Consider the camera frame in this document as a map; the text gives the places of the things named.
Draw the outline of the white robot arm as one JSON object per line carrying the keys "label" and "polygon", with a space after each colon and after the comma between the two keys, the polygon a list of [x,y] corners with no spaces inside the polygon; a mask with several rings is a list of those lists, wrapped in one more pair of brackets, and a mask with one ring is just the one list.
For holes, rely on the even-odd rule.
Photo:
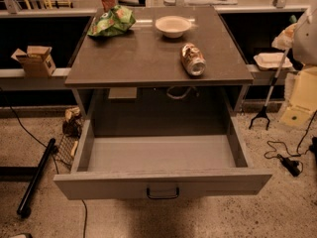
{"label": "white robot arm", "polygon": [[317,64],[317,4],[310,5],[296,23],[286,27],[271,43],[279,50],[292,49],[295,60]]}

